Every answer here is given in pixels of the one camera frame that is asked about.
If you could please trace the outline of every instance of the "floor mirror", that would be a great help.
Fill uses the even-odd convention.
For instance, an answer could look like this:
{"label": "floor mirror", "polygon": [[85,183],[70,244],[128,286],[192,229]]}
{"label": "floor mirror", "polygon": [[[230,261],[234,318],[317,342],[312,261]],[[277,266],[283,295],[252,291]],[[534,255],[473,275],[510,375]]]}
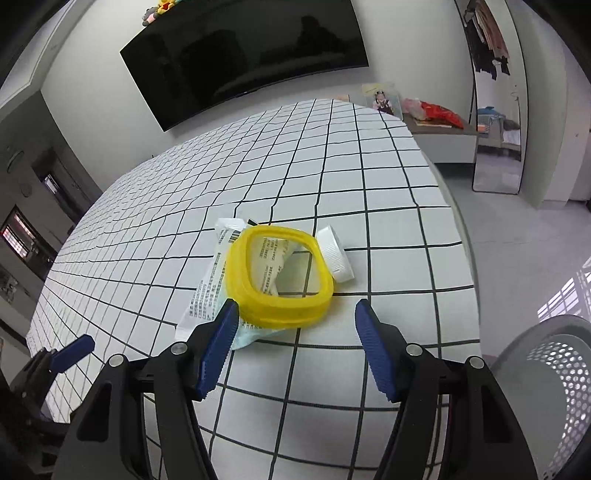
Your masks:
{"label": "floor mirror", "polygon": [[463,20],[475,72],[475,192],[519,193],[527,140],[527,82],[505,0],[470,0]]}

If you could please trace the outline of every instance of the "screw head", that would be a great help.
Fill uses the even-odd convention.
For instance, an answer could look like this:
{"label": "screw head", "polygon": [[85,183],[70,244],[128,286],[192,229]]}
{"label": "screw head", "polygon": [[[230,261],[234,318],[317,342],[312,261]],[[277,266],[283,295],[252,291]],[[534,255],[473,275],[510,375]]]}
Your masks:
{"label": "screw head", "polygon": [[172,347],[170,347],[170,351],[175,355],[181,355],[187,351],[187,344],[184,342],[177,342]]}
{"label": "screw head", "polygon": [[113,355],[109,358],[109,365],[112,367],[118,367],[123,363],[124,357],[120,353]]}
{"label": "screw head", "polygon": [[409,343],[406,350],[410,356],[420,356],[423,353],[423,347],[416,343]]}
{"label": "screw head", "polygon": [[479,356],[473,356],[470,358],[470,365],[477,369],[484,368],[484,360]]}

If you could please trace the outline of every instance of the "stuffed toy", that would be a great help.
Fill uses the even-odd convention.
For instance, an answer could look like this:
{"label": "stuffed toy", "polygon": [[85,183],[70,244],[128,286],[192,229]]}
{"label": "stuffed toy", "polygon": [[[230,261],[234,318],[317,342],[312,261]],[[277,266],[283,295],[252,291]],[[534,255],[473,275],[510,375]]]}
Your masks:
{"label": "stuffed toy", "polygon": [[158,7],[148,8],[143,16],[144,21],[142,22],[142,25],[147,27],[156,20],[156,18],[158,18]]}
{"label": "stuffed toy", "polygon": [[171,0],[170,2],[160,0],[158,2],[158,15],[162,15],[162,14],[166,13],[168,10],[170,10],[172,7],[174,7],[175,3],[176,3],[176,0]]}
{"label": "stuffed toy", "polygon": [[147,27],[160,15],[165,14],[168,10],[170,10],[176,4],[179,4],[181,1],[183,0],[159,0],[156,7],[148,8],[146,10],[146,13],[142,17],[144,20],[142,25]]}

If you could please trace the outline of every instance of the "gray chair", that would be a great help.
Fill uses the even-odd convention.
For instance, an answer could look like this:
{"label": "gray chair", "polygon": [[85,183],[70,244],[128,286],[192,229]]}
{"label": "gray chair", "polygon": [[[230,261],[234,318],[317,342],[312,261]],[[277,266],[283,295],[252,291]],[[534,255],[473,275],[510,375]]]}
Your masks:
{"label": "gray chair", "polygon": [[542,480],[578,478],[589,468],[590,347],[591,324],[560,315],[517,337],[492,365]]}

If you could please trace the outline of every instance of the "white packaging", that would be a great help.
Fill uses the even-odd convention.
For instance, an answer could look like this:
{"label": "white packaging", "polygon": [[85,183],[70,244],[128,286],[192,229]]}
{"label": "white packaging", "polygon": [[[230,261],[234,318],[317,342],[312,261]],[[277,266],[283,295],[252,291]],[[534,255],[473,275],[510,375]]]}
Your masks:
{"label": "white packaging", "polygon": [[[240,233],[250,225],[239,218],[220,218],[215,225],[217,245],[213,259],[197,290],[191,298],[183,318],[178,323],[174,340],[185,342],[197,325],[212,322],[228,298],[224,285],[226,256]],[[277,296],[275,279],[295,244],[277,238],[255,238],[252,242],[251,281],[255,288]],[[250,345],[258,338],[273,335],[282,330],[257,327],[240,319],[238,331],[232,342],[232,350]]]}

